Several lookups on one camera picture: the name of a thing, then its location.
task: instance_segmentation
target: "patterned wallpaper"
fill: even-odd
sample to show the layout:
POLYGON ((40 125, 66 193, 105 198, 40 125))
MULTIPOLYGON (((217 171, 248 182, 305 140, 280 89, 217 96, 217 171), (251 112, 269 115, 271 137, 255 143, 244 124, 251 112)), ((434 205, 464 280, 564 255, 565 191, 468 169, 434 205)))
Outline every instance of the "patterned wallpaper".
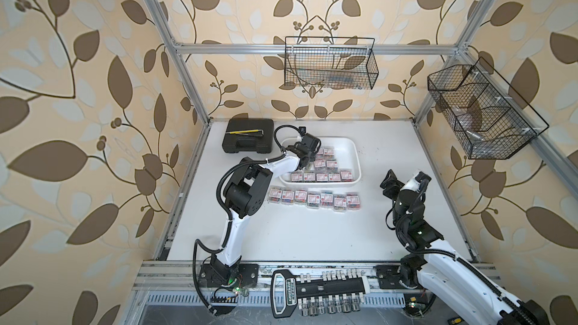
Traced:
POLYGON ((112 324, 152 257, 200 123, 148 18, 1 0, 2 324, 112 324))
POLYGON ((274 36, 373 37, 453 44, 476 0, 159 0, 187 43, 272 43, 274 36))
MULTIPOLYGON (((498 0, 486 20, 471 50, 511 80, 550 122, 544 135, 578 163, 577 0, 498 0)), ((575 323, 578 201, 531 147, 509 160, 466 160, 435 109, 421 130, 481 258, 554 324, 575 323)))

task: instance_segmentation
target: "wall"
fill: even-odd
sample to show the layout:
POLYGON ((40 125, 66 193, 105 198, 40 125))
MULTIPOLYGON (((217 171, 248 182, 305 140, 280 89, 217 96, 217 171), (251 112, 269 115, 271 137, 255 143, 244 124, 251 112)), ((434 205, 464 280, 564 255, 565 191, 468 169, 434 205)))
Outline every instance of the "wall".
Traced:
POLYGON ((152 257, 201 125, 142 8, 1 0, 2 324, 112 324, 152 257))
MULTIPOLYGON (((336 39, 339 36, 358 36, 372 37, 377 44, 453 44, 477 3, 476 0, 159 1, 175 39, 198 44, 282 44, 285 36, 327 36, 331 43, 342 42, 336 39)), ((232 54, 185 59, 207 112, 224 104, 211 114, 215 118, 244 113, 249 117, 275 119, 325 118, 325 114, 337 109, 342 111, 334 111, 329 119, 374 116, 407 119, 413 116, 412 112, 425 95, 425 76, 441 65, 435 56, 379 56, 379 81, 371 92, 320 90, 307 85, 291 90, 294 94, 291 95, 293 85, 284 85, 282 58, 232 54), (218 71, 219 81, 224 80, 225 85, 237 84, 238 90, 221 94, 224 88, 211 87, 215 79, 205 68, 207 60, 218 71), (402 81, 409 79, 411 71, 416 70, 415 65, 422 60, 425 66, 411 80, 418 86, 409 87, 406 95, 409 110, 406 110, 395 102, 400 100, 403 104, 398 86, 405 90, 402 81), (277 101, 287 103, 288 108, 277 101)))
MULTIPOLYGON (((544 135, 571 157, 578 138, 576 13, 576 0, 498 0, 471 48, 547 119, 544 135)), ((465 160, 437 110, 421 130, 481 258, 556 325, 575 323, 578 201, 529 146, 509 160, 465 160)))

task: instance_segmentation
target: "label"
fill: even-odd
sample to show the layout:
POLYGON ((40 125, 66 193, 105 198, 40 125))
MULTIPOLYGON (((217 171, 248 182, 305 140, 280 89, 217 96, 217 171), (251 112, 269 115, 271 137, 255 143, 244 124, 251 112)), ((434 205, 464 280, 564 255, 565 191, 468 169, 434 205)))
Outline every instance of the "label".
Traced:
POLYGON ((273 188, 273 189, 271 189, 271 193, 269 194, 269 196, 270 196, 270 197, 273 197, 273 198, 275 198, 275 199, 280 199, 280 198, 281 198, 281 195, 282 195, 282 192, 283 192, 283 191, 281 191, 281 190, 278 190, 278 189, 276 189, 276 188, 273 188))
POLYGON ((295 192, 293 191, 283 191, 283 199, 284 200, 292 200, 295 192))
POLYGON ((327 182, 329 180, 329 176, 326 173, 318 173, 317 174, 317 182, 327 182))
POLYGON ((348 196, 347 197, 347 204, 348 205, 358 205, 359 204, 359 196, 348 196))
POLYGON ((346 199, 335 198, 335 206, 336 207, 347 207, 346 199))
POLYGON ((307 202, 308 203, 319 203, 319 202, 321 202, 321 196, 319 196, 318 194, 310 194, 307 196, 307 202))

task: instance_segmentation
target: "small plastic container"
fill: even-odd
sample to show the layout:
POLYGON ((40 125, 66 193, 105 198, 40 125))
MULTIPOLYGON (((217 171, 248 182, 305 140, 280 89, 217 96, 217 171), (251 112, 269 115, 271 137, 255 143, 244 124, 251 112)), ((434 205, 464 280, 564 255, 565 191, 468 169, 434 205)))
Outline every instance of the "small plastic container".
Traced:
POLYGON ((347 197, 347 208, 349 209, 360 209, 361 203, 359 202, 359 194, 357 192, 348 192, 347 197))
POLYGON ((283 195, 283 189, 281 187, 271 186, 269 187, 269 195, 267 196, 267 201, 271 203, 281 202, 281 196, 283 195))
POLYGON ((307 190, 306 189, 295 190, 295 198, 293 199, 293 203, 298 205, 307 205, 307 190))
POLYGON ((315 172, 305 171, 303 172, 303 182, 315 182, 315 172))
POLYGON ((283 190, 283 193, 281 194, 281 203, 285 205, 293 205, 294 198, 295 198, 295 191, 286 188, 283 190))
POLYGON ((345 212, 347 211, 347 197, 343 194, 333 195, 333 211, 345 212))
POLYGON ((333 208, 333 191, 322 191, 322 208, 333 208))
POLYGON ((303 182, 303 172, 301 171, 292 172, 291 182, 303 182))
POLYGON ((307 207, 317 209, 321 205, 321 194, 319 192, 307 192, 307 207))
POLYGON ((341 182, 353 182, 353 170, 341 169, 339 170, 339 175, 341 176, 341 182))
POLYGON ((337 171, 329 172, 329 182, 341 182, 341 176, 337 171))
POLYGON ((339 166, 337 165, 337 161, 335 159, 325 161, 325 165, 327 166, 327 169, 330 171, 339 170, 339 166))
POLYGON ((325 171, 327 166, 325 165, 325 160, 315 160, 315 170, 316 171, 325 171))
POLYGON ((327 172, 315 172, 315 182, 329 182, 329 174, 327 172))

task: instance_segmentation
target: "wire mesh basket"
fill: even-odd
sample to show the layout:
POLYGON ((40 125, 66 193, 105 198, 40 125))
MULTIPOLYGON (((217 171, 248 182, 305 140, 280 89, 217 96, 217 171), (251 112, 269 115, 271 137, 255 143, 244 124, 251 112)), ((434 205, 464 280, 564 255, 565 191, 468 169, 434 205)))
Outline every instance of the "wire mesh basket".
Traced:
POLYGON ((428 90, 469 159, 508 159, 549 127, 482 57, 473 66, 458 64, 430 74, 428 90), (509 94, 503 95, 489 80, 494 73, 509 94), (528 116, 540 124, 532 125, 528 116))
POLYGON ((378 64, 373 38, 285 37, 285 83, 303 88, 373 89, 378 64))

